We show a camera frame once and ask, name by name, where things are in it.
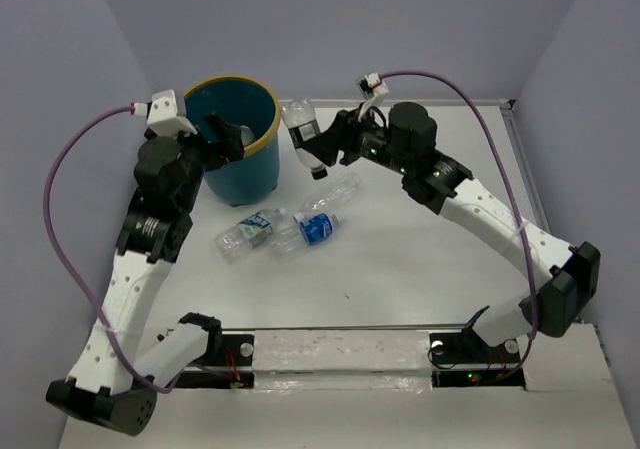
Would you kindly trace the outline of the clear bottle with black label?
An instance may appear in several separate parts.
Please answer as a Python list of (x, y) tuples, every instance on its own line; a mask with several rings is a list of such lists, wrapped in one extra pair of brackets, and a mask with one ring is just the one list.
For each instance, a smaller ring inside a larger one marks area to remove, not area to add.
[(314, 180), (325, 178), (328, 175), (326, 166), (302, 148), (303, 142), (320, 134), (315, 108), (311, 101), (308, 99), (290, 101), (282, 108), (282, 118), (301, 164), (310, 170)]

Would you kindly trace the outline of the large crushed clear bottle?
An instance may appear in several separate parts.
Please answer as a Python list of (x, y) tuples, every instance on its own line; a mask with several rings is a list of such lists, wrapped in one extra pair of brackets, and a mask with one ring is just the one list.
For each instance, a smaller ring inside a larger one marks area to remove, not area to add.
[(335, 212), (357, 200), (363, 193), (363, 182), (354, 172), (346, 172), (316, 190), (301, 205), (307, 216)]

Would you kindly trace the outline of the blue label Pocari bottle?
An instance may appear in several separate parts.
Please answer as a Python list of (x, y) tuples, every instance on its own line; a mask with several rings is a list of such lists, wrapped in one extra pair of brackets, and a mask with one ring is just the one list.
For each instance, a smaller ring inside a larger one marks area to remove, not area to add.
[(334, 213), (296, 213), (294, 223), (274, 236), (270, 248), (277, 259), (291, 259), (327, 242), (340, 227), (341, 221)]

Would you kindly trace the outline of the green label water bottle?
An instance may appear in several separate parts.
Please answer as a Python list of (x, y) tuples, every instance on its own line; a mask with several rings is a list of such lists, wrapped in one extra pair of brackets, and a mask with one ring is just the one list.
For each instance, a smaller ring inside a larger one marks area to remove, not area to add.
[(261, 209), (219, 234), (215, 245), (227, 263), (237, 263), (273, 236), (286, 216), (285, 208)]

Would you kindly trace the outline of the clear jar with metal lid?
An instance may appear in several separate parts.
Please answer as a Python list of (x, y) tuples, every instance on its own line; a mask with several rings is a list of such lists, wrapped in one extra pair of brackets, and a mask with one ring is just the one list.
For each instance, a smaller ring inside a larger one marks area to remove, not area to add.
[(253, 144), (256, 140), (254, 132), (246, 125), (240, 126), (241, 141), (244, 147)]

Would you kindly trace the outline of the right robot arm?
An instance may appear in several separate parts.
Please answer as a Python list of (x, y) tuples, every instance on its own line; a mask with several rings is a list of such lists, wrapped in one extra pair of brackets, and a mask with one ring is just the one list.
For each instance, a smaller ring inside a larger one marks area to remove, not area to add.
[(596, 293), (600, 251), (516, 218), (468, 168), (437, 150), (437, 124), (425, 107), (397, 103), (383, 124), (375, 114), (340, 110), (326, 130), (306, 123), (292, 139), (326, 166), (364, 158), (400, 174), (411, 199), (472, 233), (534, 283), (533, 295), (476, 312), (462, 331), (462, 353), (482, 361), (498, 345), (531, 332), (562, 337)]

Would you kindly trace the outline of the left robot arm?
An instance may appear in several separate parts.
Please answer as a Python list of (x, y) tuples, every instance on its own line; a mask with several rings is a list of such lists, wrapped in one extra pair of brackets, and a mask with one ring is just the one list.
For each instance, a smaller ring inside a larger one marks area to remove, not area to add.
[(153, 349), (137, 354), (154, 301), (192, 227), (204, 174), (244, 156), (239, 127), (216, 112), (204, 120), (213, 142), (189, 122), (173, 120), (166, 134), (147, 128), (104, 299), (96, 299), (75, 268), (69, 270), (97, 320), (69, 374), (49, 384), (46, 400), (75, 419), (136, 436), (158, 396), (173, 389), (185, 368), (220, 355), (221, 323), (199, 313), (186, 314)]

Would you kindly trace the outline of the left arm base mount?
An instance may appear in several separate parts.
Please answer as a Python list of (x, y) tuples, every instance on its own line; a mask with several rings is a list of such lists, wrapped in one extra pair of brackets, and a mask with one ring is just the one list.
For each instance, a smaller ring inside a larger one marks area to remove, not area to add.
[(180, 375), (180, 389), (252, 389), (254, 335), (252, 333), (229, 332), (222, 336), (219, 351), (212, 356), (203, 356)]

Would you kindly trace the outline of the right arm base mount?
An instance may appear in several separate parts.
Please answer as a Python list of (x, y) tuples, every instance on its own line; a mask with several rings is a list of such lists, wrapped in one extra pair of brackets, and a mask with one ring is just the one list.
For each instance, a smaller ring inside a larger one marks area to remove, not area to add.
[(526, 387), (517, 341), (492, 347), (473, 331), (487, 309), (480, 309), (459, 331), (429, 334), (433, 388)]

